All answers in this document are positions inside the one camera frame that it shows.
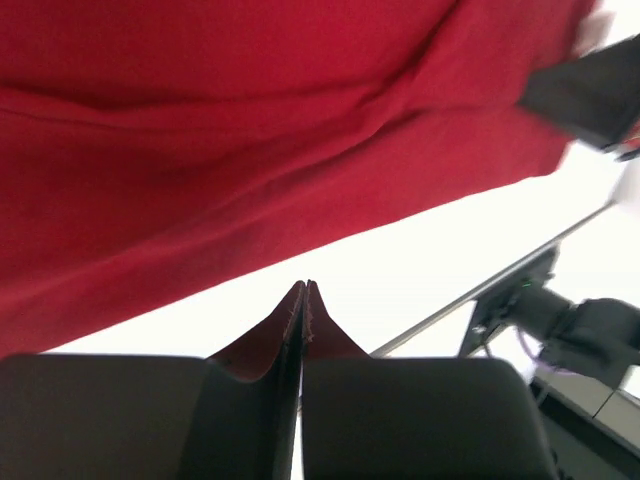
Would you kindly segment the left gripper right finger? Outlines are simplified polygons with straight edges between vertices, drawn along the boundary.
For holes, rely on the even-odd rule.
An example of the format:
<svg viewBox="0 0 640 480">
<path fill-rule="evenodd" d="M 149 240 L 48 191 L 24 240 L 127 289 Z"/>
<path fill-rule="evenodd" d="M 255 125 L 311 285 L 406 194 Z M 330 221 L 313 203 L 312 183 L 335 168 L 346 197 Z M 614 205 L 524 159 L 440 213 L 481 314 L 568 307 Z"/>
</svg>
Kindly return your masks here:
<svg viewBox="0 0 640 480">
<path fill-rule="evenodd" d="M 376 359 L 308 283 L 302 374 L 308 479 L 551 479 L 555 463 L 527 384 L 495 358 Z"/>
</svg>

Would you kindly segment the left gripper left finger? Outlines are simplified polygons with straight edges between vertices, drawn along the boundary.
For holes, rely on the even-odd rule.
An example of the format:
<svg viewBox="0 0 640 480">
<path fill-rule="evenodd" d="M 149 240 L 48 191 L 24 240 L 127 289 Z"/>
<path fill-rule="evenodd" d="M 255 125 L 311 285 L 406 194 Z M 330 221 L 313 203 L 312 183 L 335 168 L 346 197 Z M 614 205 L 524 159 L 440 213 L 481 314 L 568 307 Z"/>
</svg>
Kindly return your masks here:
<svg viewBox="0 0 640 480">
<path fill-rule="evenodd" d="M 5 479 L 287 479 L 304 286 L 209 358 L 15 355 L 1 363 Z"/>
</svg>

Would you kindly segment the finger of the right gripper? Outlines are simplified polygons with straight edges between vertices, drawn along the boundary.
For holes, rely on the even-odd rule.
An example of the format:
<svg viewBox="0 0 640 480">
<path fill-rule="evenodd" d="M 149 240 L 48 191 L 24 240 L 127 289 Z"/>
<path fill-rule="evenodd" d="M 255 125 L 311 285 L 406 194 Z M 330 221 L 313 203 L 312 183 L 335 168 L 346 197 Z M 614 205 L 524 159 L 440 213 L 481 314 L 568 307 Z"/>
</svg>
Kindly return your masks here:
<svg viewBox="0 0 640 480">
<path fill-rule="evenodd" d="M 534 72 L 518 105 L 599 150 L 639 121 L 639 37 Z"/>
</svg>

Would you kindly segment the dark red t shirt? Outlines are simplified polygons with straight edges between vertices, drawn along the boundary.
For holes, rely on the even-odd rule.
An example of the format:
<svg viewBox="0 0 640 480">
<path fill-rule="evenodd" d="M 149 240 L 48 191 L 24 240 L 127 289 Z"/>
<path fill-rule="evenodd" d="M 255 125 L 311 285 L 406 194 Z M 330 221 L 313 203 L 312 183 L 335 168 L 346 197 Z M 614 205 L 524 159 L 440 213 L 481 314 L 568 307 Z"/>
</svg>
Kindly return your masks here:
<svg viewBox="0 0 640 480">
<path fill-rule="evenodd" d="M 553 172 L 590 1 L 5 1 L 1 352 Z"/>
</svg>

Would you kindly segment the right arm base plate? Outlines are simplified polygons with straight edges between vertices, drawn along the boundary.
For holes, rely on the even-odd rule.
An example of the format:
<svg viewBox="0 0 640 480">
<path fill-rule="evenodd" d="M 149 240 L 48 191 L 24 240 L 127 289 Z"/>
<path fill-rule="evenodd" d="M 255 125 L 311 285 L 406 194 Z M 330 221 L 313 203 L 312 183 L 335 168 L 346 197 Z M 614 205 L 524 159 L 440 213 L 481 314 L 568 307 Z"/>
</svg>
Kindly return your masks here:
<svg viewBox="0 0 640 480">
<path fill-rule="evenodd" d="M 551 278 L 558 253 L 557 247 L 549 247 L 521 259 L 482 289 L 474 298 L 476 304 L 458 351 L 459 357 L 470 356 L 501 329 L 524 288 L 543 286 Z"/>
</svg>

